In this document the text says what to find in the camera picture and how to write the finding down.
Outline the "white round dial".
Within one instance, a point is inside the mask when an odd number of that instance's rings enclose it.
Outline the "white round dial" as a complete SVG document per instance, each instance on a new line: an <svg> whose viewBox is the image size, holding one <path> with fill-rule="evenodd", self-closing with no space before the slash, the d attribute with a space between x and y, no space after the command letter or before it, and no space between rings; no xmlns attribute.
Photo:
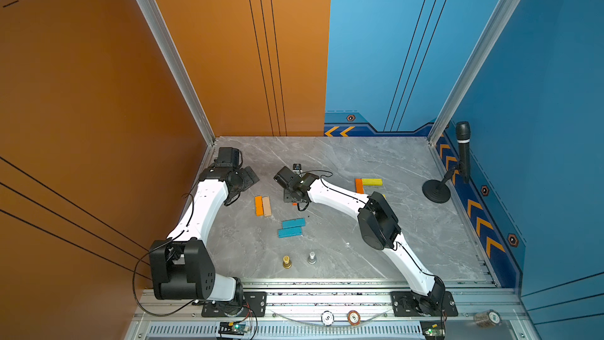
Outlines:
<svg viewBox="0 0 604 340"><path fill-rule="evenodd" d="M326 327L330 327L334 323L334 315L331 311L325 311L321 314L322 324Z"/></svg>

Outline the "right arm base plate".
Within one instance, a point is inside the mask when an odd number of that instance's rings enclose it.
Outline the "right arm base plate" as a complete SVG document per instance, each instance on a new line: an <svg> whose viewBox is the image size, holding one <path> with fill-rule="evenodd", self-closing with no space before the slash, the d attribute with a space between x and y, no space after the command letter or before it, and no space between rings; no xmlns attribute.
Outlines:
<svg viewBox="0 0 604 340"><path fill-rule="evenodd" d="M426 313L421 311L418 301L410 291L391 291L390 298L395 317L440 317L441 313L446 317L459 316L456 302L450 291L445 291L442 305Z"/></svg>

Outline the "copper round dial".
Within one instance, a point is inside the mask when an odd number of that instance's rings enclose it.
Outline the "copper round dial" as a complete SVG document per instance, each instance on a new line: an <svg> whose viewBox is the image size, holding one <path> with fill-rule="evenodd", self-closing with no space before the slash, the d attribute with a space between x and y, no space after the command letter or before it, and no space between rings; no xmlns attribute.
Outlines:
<svg viewBox="0 0 604 340"><path fill-rule="evenodd" d="M351 310L347 314L347 321L351 326L358 326L361 323L361 316L357 311Z"/></svg>

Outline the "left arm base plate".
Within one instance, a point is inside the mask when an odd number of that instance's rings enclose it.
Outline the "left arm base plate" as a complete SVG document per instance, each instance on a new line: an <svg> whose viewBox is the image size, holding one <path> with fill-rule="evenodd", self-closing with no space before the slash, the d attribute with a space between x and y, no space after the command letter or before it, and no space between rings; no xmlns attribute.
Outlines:
<svg viewBox="0 0 604 340"><path fill-rule="evenodd" d="M256 317L264 317L267 306L267 293L265 291L244 291L242 304L237 302L205 303L201 316L207 318L243 318L254 313Z"/></svg>

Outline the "pale cream wooden block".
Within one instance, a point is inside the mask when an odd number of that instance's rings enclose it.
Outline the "pale cream wooden block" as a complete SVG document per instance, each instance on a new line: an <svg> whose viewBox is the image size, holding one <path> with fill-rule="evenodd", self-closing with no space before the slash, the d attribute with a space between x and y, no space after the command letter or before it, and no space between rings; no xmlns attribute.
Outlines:
<svg viewBox="0 0 604 340"><path fill-rule="evenodd" d="M262 203L263 203L264 216L265 217L271 217L272 216L272 209L271 209L270 198L269 197L263 197L262 198Z"/></svg>

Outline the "left green circuit board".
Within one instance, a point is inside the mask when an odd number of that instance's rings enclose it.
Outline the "left green circuit board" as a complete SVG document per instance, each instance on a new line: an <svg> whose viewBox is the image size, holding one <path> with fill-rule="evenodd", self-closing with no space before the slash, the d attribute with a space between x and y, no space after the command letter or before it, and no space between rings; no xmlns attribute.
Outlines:
<svg viewBox="0 0 604 340"><path fill-rule="evenodd" d="M250 326L243 322L220 322L217 329L218 339L244 339L251 334Z"/></svg>

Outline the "yellow block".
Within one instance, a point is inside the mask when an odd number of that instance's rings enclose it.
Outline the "yellow block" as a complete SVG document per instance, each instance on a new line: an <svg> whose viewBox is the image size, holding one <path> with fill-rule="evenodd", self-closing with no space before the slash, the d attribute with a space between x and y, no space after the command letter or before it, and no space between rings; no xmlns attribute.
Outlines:
<svg viewBox="0 0 604 340"><path fill-rule="evenodd" d="M363 186L368 187L381 187L383 185L383 180L379 178L363 178L361 181Z"/></svg>

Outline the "amber orange block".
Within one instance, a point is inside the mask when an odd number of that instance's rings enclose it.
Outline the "amber orange block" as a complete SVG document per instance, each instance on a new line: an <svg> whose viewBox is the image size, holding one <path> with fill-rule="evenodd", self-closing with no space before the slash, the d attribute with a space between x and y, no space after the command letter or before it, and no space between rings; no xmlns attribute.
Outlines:
<svg viewBox="0 0 604 340"><path fill-rule="evenodd" d="M263 204L263 198L261 196L256 196L256 198L254 198L254 202L255 202L255 213L257 217L262 217L264 215L264 204Z"/></svg>

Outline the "tape roll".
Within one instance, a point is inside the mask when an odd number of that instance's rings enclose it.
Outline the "tape roll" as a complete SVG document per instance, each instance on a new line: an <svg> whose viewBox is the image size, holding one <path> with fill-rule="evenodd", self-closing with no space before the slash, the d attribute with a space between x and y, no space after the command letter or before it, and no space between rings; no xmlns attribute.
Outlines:
<svg viewBox="0 0 604 340"><path fill-rule="evenodd" d="M502 323L500 314L492 309L481 313L476 313L473 316L473 321L480 328L497 327Z"/></svg>

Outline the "teal block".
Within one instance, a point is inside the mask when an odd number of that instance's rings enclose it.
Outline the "teal block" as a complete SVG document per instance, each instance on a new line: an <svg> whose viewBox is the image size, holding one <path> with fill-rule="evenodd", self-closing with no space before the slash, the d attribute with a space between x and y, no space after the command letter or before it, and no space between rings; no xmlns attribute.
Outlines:
<svg viewBox="0 0 604 340"><path fill-rule="evenodd" d="M304 227L305 225L306 225L305 218L286 220L286 221L282 222L282 229L301 228L301 227Z"/></svg>
<svg viewBox="0 0 604 340"><path fill-rule="evenodd" d="M303 235L302 227L282 228L278 230L280 239L296 237Z"/></svg>

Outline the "brass weight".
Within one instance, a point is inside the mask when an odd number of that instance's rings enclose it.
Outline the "brass weight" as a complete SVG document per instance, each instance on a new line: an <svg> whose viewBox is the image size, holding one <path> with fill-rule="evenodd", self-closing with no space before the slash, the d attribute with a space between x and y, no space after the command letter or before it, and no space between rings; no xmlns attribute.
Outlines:
<svg viewBox="0 0 604 340"><path fill-rule="evenodd" d="M284 269L290 269L292 267L292 261L290 256L286 255L282 259L282 266Z"/></svg>

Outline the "green circuit board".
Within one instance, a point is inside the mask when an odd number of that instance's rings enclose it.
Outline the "green circuit board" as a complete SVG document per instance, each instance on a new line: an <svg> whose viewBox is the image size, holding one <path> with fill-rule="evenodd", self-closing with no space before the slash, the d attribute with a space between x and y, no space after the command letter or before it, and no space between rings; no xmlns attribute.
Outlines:
<svg viewBox="0 0 604 340"><path fill-rule="evenodd" d="M446 331L442 324L437 322L420 322L422 334L426 340L444 340Z"/></svg>
<svg viewBox="0 0 604 340"><path fill-rule="evenodd" d="M217 329L218 339L244 339L251 334L250 326L243 322L220 322Z"/></svg>

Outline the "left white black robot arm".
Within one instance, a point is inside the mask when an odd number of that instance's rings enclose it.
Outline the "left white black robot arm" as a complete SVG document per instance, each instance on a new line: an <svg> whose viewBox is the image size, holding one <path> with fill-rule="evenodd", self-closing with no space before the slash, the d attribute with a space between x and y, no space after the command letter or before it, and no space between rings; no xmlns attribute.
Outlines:
<svg viewBox="0 0 604 340"><path fill-rule="evenodd" d="M242 152L221 147L214 162L200 175L190 206L165 240L153 243L149 264L158 300L204 300L243 305L241 280L215 271L207 250L209 232L222 207L259 181L243 165Z"/></svg>

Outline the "black microphone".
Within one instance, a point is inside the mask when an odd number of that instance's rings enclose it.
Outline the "black microphone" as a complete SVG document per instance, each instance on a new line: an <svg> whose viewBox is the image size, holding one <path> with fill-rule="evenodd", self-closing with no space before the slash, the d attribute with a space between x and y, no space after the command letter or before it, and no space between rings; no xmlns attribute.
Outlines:
<svg viewBox="0 0 604 340"><path fill-rule="evenodd" d="M471 129L468 121L456 124L456 139L459 148L459 172L463 182L470 182L470 137Z"/></svg>

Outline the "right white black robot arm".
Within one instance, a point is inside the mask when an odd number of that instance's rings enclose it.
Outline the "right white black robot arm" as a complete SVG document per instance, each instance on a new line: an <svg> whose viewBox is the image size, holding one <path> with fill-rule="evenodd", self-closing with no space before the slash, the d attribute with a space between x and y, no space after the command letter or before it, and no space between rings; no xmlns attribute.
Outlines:
<svg viewBox="0 0 604 340"><path fill-rule="evenodd" d="M445 283L420 261L402 233L399 220L384 195L355 193L328 183L321 176L302 175L281 168L274 180L296 203L329 206L357 220L363 241L382 251L403 274L411 289L415 310L440 316L445 308Z"/></svg>

